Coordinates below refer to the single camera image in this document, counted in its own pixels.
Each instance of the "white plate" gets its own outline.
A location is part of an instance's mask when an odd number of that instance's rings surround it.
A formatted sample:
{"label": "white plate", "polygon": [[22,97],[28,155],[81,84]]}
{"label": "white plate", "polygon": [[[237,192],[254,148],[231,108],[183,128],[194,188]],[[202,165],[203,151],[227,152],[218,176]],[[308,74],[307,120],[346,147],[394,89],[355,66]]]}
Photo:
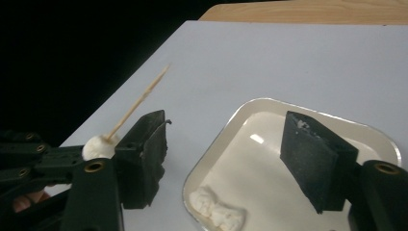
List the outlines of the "white plate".
{"label": "white plate", "polygon": [[318,215],[280,160],[285,115],[311,116],[359,149],[358,163],[383,160],[401,166],[399,151],[386,135],[367,125],[268,98],[243,104],[186,179],[183,199],[205,230],[218,230],[189,202],[190,193],[208,186],[219,201],[246,210],[242,230],[349,230],[342,212]]}

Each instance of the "toothpick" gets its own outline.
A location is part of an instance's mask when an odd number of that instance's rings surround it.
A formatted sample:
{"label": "toothpick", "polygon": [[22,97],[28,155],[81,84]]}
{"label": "toothpick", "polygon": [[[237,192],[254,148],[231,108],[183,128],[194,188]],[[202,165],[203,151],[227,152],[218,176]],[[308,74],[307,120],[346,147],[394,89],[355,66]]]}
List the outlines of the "toothpick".
{"label": "toothpick", "polygon": [[126,119],[129,118],[129,116],[132,114],[132,112],[135,111],[135,109],[140,105],[141,102],[149,95],[149,93],[156,87],[156,85],[162,80],[163,76],[166,74],[168,68],[170,67],[170,64],[165,66],[165,68],[160,72],[160,74],[156,77],[155,80],[147,87],[146,90],[144,90],[144,93],[141,95],[141,97],[136,100],[136,102],[132,105],[132,107],[129,109],[129,111],[123,116],[123,118],[117,123],[115,128],[111,131],[111,133],[108,135],[106,138],[107,141],[111,139],[111,137],[117,132],[117,130],[123,125],[123,123],[126,121]]}

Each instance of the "table surface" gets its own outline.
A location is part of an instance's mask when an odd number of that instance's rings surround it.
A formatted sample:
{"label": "table surface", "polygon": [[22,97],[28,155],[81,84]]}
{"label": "table surface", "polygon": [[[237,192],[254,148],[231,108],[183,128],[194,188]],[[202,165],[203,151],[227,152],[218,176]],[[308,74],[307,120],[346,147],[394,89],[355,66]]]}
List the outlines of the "table surface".
{"label": "table surface", "polygon": [[[164,80],[118,131],[123,137],[140,116],[161,109],[173,122],[160,190],[151,207],[124,211],[126,230],[202,230],[184,208],[184,181],[233,113],[254,98],[368,124],[389,135],[401,152],[408,151],[408,108],[403,106],[408,101],[407,27],[306,25],[321,21],[300,21],[299,16],[284,22],[302,24],[204,21],[282,22],[270,15],[279,10],[256,7],[274,4],[284,2],[218,5],[201,21],[186,22],[63,144],[84,144],[108,133],[171,63]],[[228,9],[238,10],[228,14]],[[250,14],[256,16],[245,19]]]}
{"label": "table surface", "polygon": [[323,24],[408,24],[408,0],[291,0],[220,4],[200,20]]}

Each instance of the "marshmallow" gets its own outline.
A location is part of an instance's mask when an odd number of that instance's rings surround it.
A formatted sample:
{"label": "marshmallow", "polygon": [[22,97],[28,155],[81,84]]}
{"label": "marshmallow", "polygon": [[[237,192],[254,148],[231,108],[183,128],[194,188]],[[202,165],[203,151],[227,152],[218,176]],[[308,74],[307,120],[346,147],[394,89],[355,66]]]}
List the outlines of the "marshmallow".
{"label": "marshmallow", "polygon": [[216,195],[208,187],[199,187],[190,194],[190,204],[195,211],[209,218],[222,231],[240,231],[245,211],[230,208],[217,202]]}
{"label": "marshmallow", "polygon": [[213,208],[210,219],[222,231],[239,231],[243,226],[245,212],[217,203]]}
{"label": "marshmallow", "polygon": [[190,194],[190,203],[195,211],[204,217],[209,217],[216,204],[216,196],[207,187],[199,187]]}
{"label": "marshmallow", "polygon": [[85,161],[96,158],[111,159],[115,154],[115,147],[119,143],[119,137],[114,134],[109,140],[107,135],[92,137],[82,149],[82,157]]}

